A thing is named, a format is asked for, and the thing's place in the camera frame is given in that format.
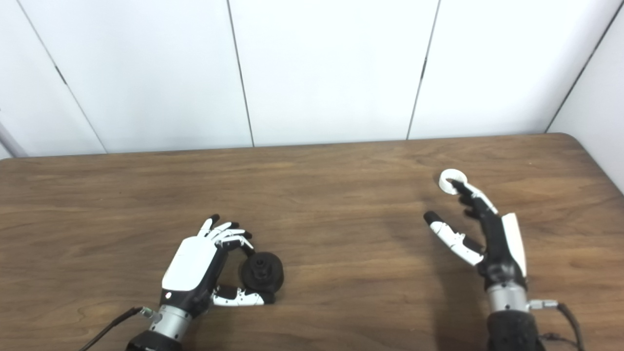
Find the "white and black left hand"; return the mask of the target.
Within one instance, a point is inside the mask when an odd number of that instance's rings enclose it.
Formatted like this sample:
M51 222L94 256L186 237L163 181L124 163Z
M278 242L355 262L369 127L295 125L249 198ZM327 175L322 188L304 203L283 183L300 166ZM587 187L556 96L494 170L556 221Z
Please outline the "white and black left hand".
M274 304L284 284L284 266L274 253L256 251L252 234L236 222L219 224L214 214L198 233L179 245L162 280L160 306L181 310L196 318L210 307L246 307ZM240 266L241 286L222 285L219 278L232 251L246 259Z

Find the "white and black right hand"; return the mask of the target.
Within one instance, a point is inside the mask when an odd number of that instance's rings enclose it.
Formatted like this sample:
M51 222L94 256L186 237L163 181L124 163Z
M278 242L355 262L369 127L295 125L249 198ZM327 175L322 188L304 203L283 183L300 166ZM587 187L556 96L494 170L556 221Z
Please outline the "white and black right hand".
M485 280L485 289L493 285L515 283L526 289L526 265L512 252L512 225L510 215L501 215L488 196L472 184L445 178L443 180L459 194L459 202L466 208L466 216L481 224L485 245L480 245L466 234L446 223L434 211L423 215L431 231L453 252L468 264L476 267Z

